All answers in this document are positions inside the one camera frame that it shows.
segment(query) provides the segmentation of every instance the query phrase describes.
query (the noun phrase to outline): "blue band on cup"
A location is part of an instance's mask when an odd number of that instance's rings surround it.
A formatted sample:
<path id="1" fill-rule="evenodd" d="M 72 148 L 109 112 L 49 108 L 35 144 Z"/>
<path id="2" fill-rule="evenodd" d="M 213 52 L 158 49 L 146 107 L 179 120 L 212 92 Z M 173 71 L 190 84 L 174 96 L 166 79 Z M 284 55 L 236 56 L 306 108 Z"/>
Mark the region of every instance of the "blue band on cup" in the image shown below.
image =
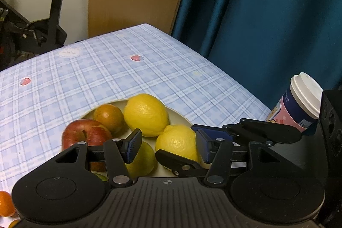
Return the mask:
<path id="1" fill-rule="evenodd" d="M 292 95 L 290 87 L 283 95 L 283 102 L 286 110 L 291 115 L 292 119 L 300 126 L 307 128 L 317 120 L 307 115 L 307 113 L 299 106 Z"/>

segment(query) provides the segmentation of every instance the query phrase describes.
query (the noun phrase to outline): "white cup lid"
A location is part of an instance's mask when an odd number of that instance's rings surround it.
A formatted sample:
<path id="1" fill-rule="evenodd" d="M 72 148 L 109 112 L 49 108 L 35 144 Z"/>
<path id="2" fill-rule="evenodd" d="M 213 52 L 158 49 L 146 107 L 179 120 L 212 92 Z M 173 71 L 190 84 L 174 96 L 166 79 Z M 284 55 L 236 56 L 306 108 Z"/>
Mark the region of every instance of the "white cup lid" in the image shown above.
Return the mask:
<path id="1" fill-rule="evenodd" d="M 294 75 L 291 78 L 291 85 L 302 104 L 318 118 L 323 92 L 322 87 L 304 72 Z"/>

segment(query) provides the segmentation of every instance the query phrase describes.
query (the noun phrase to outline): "pink heart print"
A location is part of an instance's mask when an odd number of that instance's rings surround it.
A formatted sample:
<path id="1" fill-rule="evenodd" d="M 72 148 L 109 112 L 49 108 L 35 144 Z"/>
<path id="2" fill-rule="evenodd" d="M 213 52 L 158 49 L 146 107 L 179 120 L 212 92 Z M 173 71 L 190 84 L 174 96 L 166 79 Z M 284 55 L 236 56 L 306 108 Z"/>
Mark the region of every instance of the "pink heart print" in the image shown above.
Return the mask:
<path id="1" fill-rule="evenodd" d="M 131 59 L 134 61 L 140 61 L 141 60 L 140 55 L 133 55 L 133 56 L 131 56 Z"/>
<path id="2" fill-rule="evenodd" d="M 30 78 L 24 78 L 23 80 L 22 80 L 22 83 L 21 83 L 21 85 L 28 85 L 29 83 L 31 82 L 31 79 Z"/>

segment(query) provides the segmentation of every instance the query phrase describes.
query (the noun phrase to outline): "table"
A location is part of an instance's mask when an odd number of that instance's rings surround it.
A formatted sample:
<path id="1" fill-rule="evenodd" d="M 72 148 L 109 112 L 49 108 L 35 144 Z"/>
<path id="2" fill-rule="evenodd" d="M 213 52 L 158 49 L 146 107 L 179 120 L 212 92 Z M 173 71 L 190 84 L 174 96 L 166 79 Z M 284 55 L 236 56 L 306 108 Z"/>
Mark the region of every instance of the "table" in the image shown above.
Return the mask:
<path id="1" fill-rule="evenodd" d="M 142 92 L 193 124 L 265 120 L 270 112 L 222 70 L 151 25 L 87 39 L 0 72 L 0 190 L 10 192 L 59 153 L 67 124 Z"/>

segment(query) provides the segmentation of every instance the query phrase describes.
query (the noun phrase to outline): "beige plate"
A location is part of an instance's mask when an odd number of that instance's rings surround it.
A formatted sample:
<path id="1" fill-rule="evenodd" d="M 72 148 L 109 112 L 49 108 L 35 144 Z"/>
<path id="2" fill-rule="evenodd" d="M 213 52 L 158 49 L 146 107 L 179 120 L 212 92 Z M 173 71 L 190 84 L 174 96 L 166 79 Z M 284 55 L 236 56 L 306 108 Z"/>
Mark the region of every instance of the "beige plate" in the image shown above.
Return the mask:
<path id="1" fill-rule="evenodd" d="M 124 111 L 124 107 L 127 104 L 127 101 L 128 101 L 127 99 L 125 99 L 125 100 L 118 100 L 118 101 L 110 102 L 110 104 L 118 107 L 123 112 Z M 185 125 L 187 127 L 191 127 L 192 126 L 191 122 L 189 122 L 185 117 L 180 115 L 175 110 L 166 107 L 166 111 L 169 114 L 169 120 L 170 120 L 170 124 L 171 125 L 183 124 L 183 125 Z M 94 110 L 88 112 L 85 116 L 82 117 L 82 119 L 92 119 L 93 118 L 93 113 L 94 113 Z M 115 137 L 126 138 L 130 133 L 131 133 L 131 129 L 126 127 L 126 128 L 123 129 L 123 131 L 120 134 L 115 134 Z M 147 142 L 153 149 L 155 149 L 156 139 L 157 139 L 157 137 L 143 137 L 143 141 Z M 152 176 L 152 177 L 174 177 L 174 175 L 170 171 L 165 169 L 160 164 L 158 164 L 158 167 L 156 167 L 150 173 L 149 176 Z"/>

